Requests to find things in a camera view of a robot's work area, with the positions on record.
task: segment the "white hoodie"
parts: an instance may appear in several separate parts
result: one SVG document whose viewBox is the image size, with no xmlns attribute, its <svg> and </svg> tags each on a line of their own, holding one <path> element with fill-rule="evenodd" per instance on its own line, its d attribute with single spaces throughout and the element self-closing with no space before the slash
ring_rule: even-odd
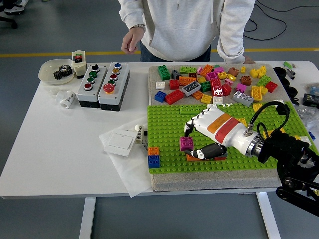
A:
<svg viewBox="0 0 319 239">
<path fill-rule="evenodd" d="M 167 61 L 202 55 L 219 35 L 217 51 L 226 64 L 241 64 L 243 33 L 255 0 L 119 0 L 130 29 L 146 25 L 142 43 Z"/>
</svg>

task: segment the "yellow floor line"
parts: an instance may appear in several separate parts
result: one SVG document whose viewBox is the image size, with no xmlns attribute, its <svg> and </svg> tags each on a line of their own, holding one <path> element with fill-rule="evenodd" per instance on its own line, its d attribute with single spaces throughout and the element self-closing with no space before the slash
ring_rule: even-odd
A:
<svg viewBox="0 0 319 239">
<path fill-rule="evenodd" d="M 309 48 L 251 48 L 245 49 L 246 52 L 293 52 L 293 51 L 319 51 L 318 47 Z M 123 51 L 93 51 L 85 52 L 87 56 L 93 55 L 124 55 Z M 45 57 L 45 56 L 70 56 L 71 52 L 53 52 L 53 53 L 19 53 L 19 54 L 0 54 L 0 58 L 10 57 Z"/>
</svg>

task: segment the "white table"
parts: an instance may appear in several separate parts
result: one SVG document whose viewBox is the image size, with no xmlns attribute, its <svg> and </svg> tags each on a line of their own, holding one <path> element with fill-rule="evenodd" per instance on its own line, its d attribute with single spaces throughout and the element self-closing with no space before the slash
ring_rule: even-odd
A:
<svg viewBox="0 0 319 239">
<path fill-rule="evenodd" d="M 273 67 L 283 66 L 283 62 L 264 63 Z M 308 61 L 290 63 L 297 66 L 294 69 L 296 78 L 290 82 L 299 91 L 297 98 L 302 102 L 305 90 L 301 84 L 318 82 L 319 71 Z M 128 195 L 98 136 L 125 124 L 127 120 L 136 120 L 147 114 L 148 71 L 154 65 L 159 64 L 129 64 L 131 78 L 120 112 L 82 108 L 78 101 L 67 110 L 55 103 L 53 92 L 58 89 L 77 92 L 81 79 L 73 79 L 59 87 L 40 83 L 0 177 L 0 196 L 4 199 L 86 197 L 80 237 L 88 235 L 90 226 L 85 228 L 84 222 L 89 215 L 88 221 L 92 223 L 95 197 Z M 161 194 L 228 192 L 257 191 L 211 190 Z"/>
</svg>

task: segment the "table leg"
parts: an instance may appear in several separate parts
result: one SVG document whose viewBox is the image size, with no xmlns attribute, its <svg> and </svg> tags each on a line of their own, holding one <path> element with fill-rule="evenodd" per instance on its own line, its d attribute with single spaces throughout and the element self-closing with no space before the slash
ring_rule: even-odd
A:
<svg viewBox="0 0 319 239">
<path fill-rule="evenodd" d="M 258 192 L 256 193 L 256 195 L 261 210 L 261 214 L 263 215 L 268 238 L 280 239 L 280 234 L 273 214 L 273 210 L 271 209 L 267 192 Z"/>
<path fill-rule="evenodd" d="M 90 239 L 96 198 L 85 198 L 79 239 Z"/>
</svg>

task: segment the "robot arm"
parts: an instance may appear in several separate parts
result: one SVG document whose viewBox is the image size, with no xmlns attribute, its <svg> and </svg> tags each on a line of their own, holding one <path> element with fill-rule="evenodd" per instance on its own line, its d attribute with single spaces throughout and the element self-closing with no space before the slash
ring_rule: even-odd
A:
<svg viewBox="0 0 319 239">
<path fill-rule="evenodd" d="M 259 127 L 263 127 L 267 132 L 263 123 L 257 124 L 257 132 L 252 128 L 261 111 L 271 105 L 281 108 L 286 120 L 270 136 L 266 134 L 266 139 L 263 139 L 259 131 Z M 209 159 L 225 154 L 226 147 L 233 146 L 245 156 L 257 156 L 261 163 L 265 163 L 271 156 L 278 160 L 277 173 L 282 183 L 282 187 L 276 190 L 277 195 L 319 217 L 319 195 L 313 190 L 319 190 L 319 184 L 314 182 L 319 174 L 319 156 L 309 149 L 308 143 L 280 131 L 288 121 L 289 113 L 289 108 L 283 103 L 266 103 L 255 113 L 246 128 L 218 108 L 208 108 L 185 124 L 184 133 L 189 136 L 195 128 L 216 143 L 185 153 L 199 159 Z M 297 193 L 298 190 L 306 191 L 307 196 Z"/>
</svg>

